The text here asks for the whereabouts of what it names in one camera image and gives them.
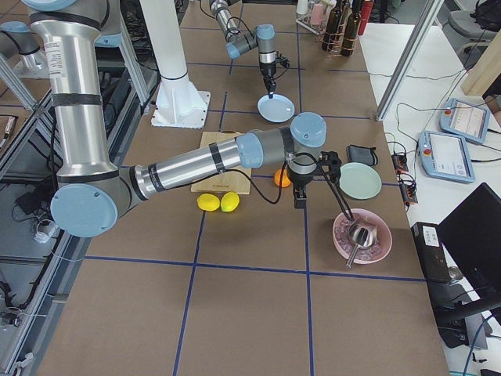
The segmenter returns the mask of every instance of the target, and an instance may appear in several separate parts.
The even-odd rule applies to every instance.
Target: computer monitor
[[[501,293],[500,225],[501,198],[482,183],[437,228],[445,248],[488,307],[495,307],[498,300],[501,306],[497,298]],[[487,307],[481,302],[470,304],[478,313]],[[501,324],[501,308],[489,309]]]

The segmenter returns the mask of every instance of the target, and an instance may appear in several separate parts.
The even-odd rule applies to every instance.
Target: red bottle
[[[359,35],[363,35],[366,30],[367,22],[369,22],[370,13],[373,11],[374,0],[365,0],[360,11],[360,28]]]

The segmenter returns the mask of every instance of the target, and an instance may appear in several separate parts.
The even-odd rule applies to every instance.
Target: chair
[[[456,51],[458,56],[468,49],[488,46],[497,34],[495,31],[482,29],[478,23],[475,23],[475,18],[470,16],[471,13],[472,11],[469,10],[456,10],[450,13],[447,21],[456,33],[470,39],[470,42]]]

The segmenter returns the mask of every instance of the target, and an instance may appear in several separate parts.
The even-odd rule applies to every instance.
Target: spoon
[[[364,219],[357,218],[348,230],[348,234],[351,241],[354,243],[354,247],[351,250],[350,257],[346,261],[346,267],[351,269],[351,264],[355,260],[355,257],[359,249],[370,248],[376,243],[377,239],[377,227],[371,222]]]

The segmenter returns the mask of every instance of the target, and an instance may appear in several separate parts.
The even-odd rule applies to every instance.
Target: blue joint cap
[[[226,43],[226,51],[228,52],[229,58],[232,60],[240,56],[240,51],[233,43]]]
[[[53,12],[73,5],[77,0],[23,0],[23,3],[35,10]]]
[[[29,33],[30,29],[21,21],[9,21],[0,25],[0,30],[8,33]]]
[[[258,26],[257,36],[261,40],[269,40],[275,37],[275,28],[269,23]]]
[[[247,133],[236,138],[240,164],[245,168],[258,168],[263,165],[263,146],[254,133]]]
[[[103,35],[96,41],[96,47],[114,48],[118,47],[122,42],[122,33],[113,35]]]
[[[292,120],[290,132],[307,147],[321,147],[326,142],[327,124],[320,115],[302,112]]]
[[[118,210],[106,192],[89,184],[68,184],[59,188],[50,212],[61,229],[76,237],[96,237],[118,219]]]

